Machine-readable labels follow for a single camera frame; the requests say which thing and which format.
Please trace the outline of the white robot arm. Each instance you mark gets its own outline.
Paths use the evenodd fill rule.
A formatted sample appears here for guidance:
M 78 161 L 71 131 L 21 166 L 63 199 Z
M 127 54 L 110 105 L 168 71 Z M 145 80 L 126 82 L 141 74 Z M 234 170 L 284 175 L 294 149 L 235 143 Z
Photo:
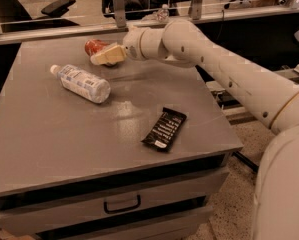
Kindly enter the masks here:
M 129 57 L 179 67 L 198 65 L 276 137 L 260 163 L 251 240 L 299 240 L 299 85 L 209 40 L 186 20 L 160 29 L 131 28 L 121 45 L 93 50 L 91 62 Z

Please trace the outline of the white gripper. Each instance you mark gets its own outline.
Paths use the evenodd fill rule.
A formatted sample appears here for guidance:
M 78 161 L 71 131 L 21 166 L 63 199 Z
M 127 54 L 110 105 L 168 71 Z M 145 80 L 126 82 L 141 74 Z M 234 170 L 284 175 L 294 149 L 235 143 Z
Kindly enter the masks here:
M 141 37 L 144 33 L 144 28 L 133 28 L 123 38 L 123 45 L 125 49 L 117 44 L 97 45 L 92 48 L 90 61 L 94 65 L 115 65 L 122 62 L 128 57 L 134 60 L 144 60 L 140 44 Z

